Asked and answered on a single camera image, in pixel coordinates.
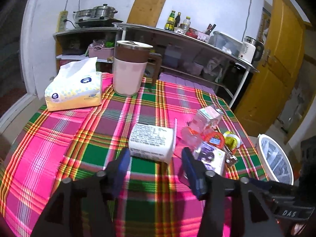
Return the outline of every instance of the pink basket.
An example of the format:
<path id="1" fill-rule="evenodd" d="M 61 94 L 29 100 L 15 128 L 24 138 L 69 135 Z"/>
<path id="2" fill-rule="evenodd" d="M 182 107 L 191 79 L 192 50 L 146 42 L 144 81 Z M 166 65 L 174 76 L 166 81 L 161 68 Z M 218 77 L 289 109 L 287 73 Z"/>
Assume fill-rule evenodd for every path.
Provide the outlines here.
<path id="1" fill-rule="evenodd" d="M 112 48 L 104 48 L 101 46 L 89 46 L 89 58 L 98 57 L 98 59 L 107 60 L 108 58 L 113 56 L 114 47 Z"/>

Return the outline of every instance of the screw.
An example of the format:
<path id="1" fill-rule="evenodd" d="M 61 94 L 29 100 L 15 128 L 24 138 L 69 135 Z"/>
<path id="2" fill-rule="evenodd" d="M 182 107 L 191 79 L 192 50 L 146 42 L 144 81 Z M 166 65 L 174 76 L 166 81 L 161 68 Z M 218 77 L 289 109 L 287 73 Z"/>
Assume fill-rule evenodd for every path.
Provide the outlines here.
<path id="1" fill-rule="evenodd" d="M 106 175 L 106 173 L 105 173 L 105 171 L 104 170 L 100 170 L 100 171 L 98 171 L 97 172 L 97 174 L 96 174 L 98 177 L 102 177 L 102 176 L 105 176 Z"/>
<path id="2" fill-rule="evenodd" d="M 249 179 L 247 177 L 241 177 L 239 179 L 242 183 L 249 183 Z"/>
<path id="3" fill-rule="evenodd" d="M 205 174 L 206 174 L 207 176 L 210 176 L 210 177 L 213 177 L 213 176 L 216 175 L 216 173 L 215 173 L 213 170 L 208 170 L 208 171 L 205 172 Z"/>
<path id="4" fill-rule="evenodd" d="M 72 180 L 71 180 L 70 177 L 66 177 L 66 178 L 62 179 L 62 182 L 63 182 L 63 183 L 70 183 L 71 181 L 72 181 Z"/>

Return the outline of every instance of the yellow door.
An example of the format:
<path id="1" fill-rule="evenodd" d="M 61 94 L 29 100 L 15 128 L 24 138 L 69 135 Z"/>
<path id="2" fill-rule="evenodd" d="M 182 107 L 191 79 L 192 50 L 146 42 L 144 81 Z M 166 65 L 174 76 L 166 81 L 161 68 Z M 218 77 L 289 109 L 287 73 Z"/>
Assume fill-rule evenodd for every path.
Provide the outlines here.
<path id="1" fill-rule="evenodd" d="M 250 136 L 265 133 L 290 95 L 304 55 L 305 25 L 290 0 L 273 0 L 264 55 L 234 113 Z"/>

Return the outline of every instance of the wooden cutting board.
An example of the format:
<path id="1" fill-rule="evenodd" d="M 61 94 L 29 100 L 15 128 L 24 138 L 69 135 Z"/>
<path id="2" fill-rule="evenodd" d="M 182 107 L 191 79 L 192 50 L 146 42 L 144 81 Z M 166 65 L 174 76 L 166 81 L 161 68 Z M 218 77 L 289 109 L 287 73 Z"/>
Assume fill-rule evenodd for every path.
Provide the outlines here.
<path id="1" fill-rule="evenodd" d="M 166 0 L 135 0 L 127 23 L 156 27 Z"/>

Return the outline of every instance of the power strip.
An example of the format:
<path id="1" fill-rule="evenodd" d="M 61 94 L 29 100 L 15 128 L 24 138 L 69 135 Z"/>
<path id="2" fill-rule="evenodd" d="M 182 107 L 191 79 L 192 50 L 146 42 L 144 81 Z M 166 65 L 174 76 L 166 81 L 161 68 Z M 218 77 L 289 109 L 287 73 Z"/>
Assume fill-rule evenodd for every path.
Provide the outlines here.
<path id="1" fill-rule="evenodd" d="M 59 13 L 56 32 L 65 31 L 66 22 L 64 22 L 64 20 L 66 20 L 67 17 L 68 17 L 68 11 L 61 11 Z"/>

